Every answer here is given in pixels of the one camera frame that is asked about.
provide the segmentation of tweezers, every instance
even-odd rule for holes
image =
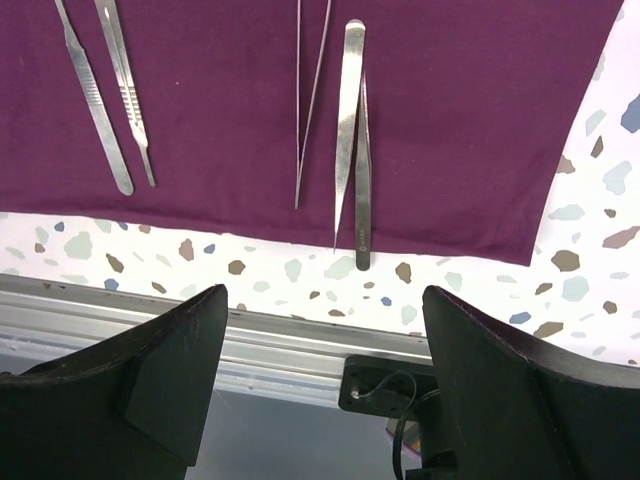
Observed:
[[[147,152],[149,141],[147,140],[147,133],[140,113],[138,94],[133,83],[131,65],[129,64],[129,58],[127,56],[116,2],[115,0],[95,0],[95,2],[98,16],[100,17],[100,24],[102,25],[102,32],[104,33],[109,54],[111,55],[113,69],[115,70],[118,85],[120,86],[120,96],[122,97],[122,102],[127,112],[129,126],[131,127],[133,138],[140,149],[142,163],[144,164],[149,184],[155,187],[156,180],[153,176],[153,170],[151,169],[151,162],[149,161],[149,154]]]
[[[80,80],[80,85],[82,86],[82,91],[89,106],[93,123],[100,136],[102,148],[107,156],[111,173],[116,181],[118,190],[125,195],[131,195],[133,193],[133,183],[127,170],[127,164],[118,146],[118,140],[113,133],[109,116],[104,108],[102,95],[100,95],[100,90],[98,89],[96,79],[91,70],[91,65],[89,64],[84,48],[80,45],[80,41],[73,30],[62,0],[55,0],[55,2],[64,28],[64,40],[67,44],[67,50],[69,50],[71,62],[78,75],[78,80]]]
[[[371,150],[367,83],[362,61],[364,39],[365,26],[360,20],[351,20],[347,23],[340,77],[333,236],[335,250],[349,183],[357,123],[355,182],[356,267],[358,270],[368,270],[371,265]]]
[[[329,31],[329,20],[331,19],[331,4],[333,0],[327,0],[327,9],[324,16],[324,27],[322,29],[322,39],[320,40],[320,51],[318,53],[318,63],[316,64],[316,74],[313,79],[313,89],[311,90],[311,102],[309,104],[309,113],[307,115],[307,124],[304,129],[304,139],[302,142],[302,151],[300,150],[300,64],[301,64],[301,37],[302,37],[302,0],[298,0],[297,10],[297,36],[296,36],[296,199],[295,208],[300,204],[300,189],[302,186],[302,171],[304,169],[304,159],[307,153],[307,140],[309,139],[309,128],[311,119],[313,118],[313,107],[316,103],[316,92],[318,91],[318,82],[320,81],[320,70],[322,69],[322,59],[324,58],[324,47],[327,43],[327,34]]]

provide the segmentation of thin pointed tweezers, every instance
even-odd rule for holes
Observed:
[[[371,153],[367,85],[363,69],[365,26],[351,20],[345,28],[335,164],[335,251],[356,142],[356,266],[367,270],[371,258]]]
[[[324,27],[322,29],[322,39],[320,40],[320,50],[318,53],[318,63],[316,64],[316,74],[313,79],[313,89],[311,90],[311,103],[309,104],[309,113],[307,115],[307,124],[304,129],[304,140],[302,141],[302,151],[300,151],[300,64],[301,64],[301,37],[302,37],[302,0],[298,0],[297,11],[297,37],[296,37],[296,199],[295,207],[300,204],[300,189],[302,184],[302,171],[304,169],[304,159],[307,152],[307,140],[309,139],[309,128],[311,119],[313,118],[313,107],[316,103],[316,93],[318,91],[318,82],[320,81],[320,71],[322,70],[322,60],[324,58],[324,49],[327,43],[327,34],[329,32],[329,20],[331,19],[331,5],[333,0],[327,0],[327,9],[324,16]]]
[[[115,70],[116,78],[118,79],[120,96],[122,97],[124,108],[127,111],[129,126],[131,127],[133,138],[140,149],[142,163],[144,164],[149,184],[152,187],[155,187],[156,180],[153,175],[148,154],[149,141],[147,140],[147,133],[142,121],[142,114],[140,113],[138,94],[133,83],[131,65],[129,64],[129,58],[127,56],[124,35],[120,25],[120,18],[118,17],[118,9],[116,7],[115,0],[95,0],[95,3],[96,9],[98,10],[98,16],[100,17],[100,24],[102,25],[102,32],[104,33],[105,40],[107,41],[107,47],[109,48],[109,54],[111,55],[113,69]]]

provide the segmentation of purple cloth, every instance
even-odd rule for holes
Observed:
[[[156,189],[94,3],[66,1],[131,171],[132,197],[116,189],[53,0],[2,2],[0,210],[331,245],[344,26],[360,18],[374,251],[528,264],[564,142],[621,3],[334,2],[295,211],[294,0],[119,2]],[[303,1],[305,106],[325,4]],[[352,188],[339,238],[347,248]]]

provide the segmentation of white terrazzo countertop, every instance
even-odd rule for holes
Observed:
[[[353,252],[82,217],[0,213],[0,272],[424,335],[441,285],[505,322],[603,361],[640,364],[640,0],[610,35],[555,176],[531,267]]]

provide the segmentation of black mounting bracket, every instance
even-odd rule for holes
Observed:
[[[438,388],[433,366],[390,360],[386,358],[352,355],[344,364],[338,405],[342,410],[385,418],[399,418],[413,395],[413,382],[406,375],[397,375],[369,401],[359,397],[376,388],[382,380],[395,372],[412,375],[418,387],[416,398]],[[409,420],[416,421],[417,406]]]

